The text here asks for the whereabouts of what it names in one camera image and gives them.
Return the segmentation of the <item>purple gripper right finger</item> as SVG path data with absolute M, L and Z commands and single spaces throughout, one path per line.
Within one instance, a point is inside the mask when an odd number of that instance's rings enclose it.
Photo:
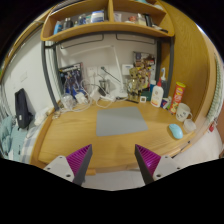
M 152 183 L 154 181 L 153 174 L 161 160 L 161 157 L 138 144 L 135 145 L 135 157 L 144 183 L 146 185 Z

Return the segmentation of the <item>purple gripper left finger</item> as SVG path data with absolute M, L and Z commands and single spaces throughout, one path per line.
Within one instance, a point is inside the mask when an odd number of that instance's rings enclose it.
M 86 171 L 88 169 L 92 157 L 92 145 L 87 145 L 73 152 L 66 157 L 67 162 L 73 171 L 76 185 L 81 186 L 85 180 Z

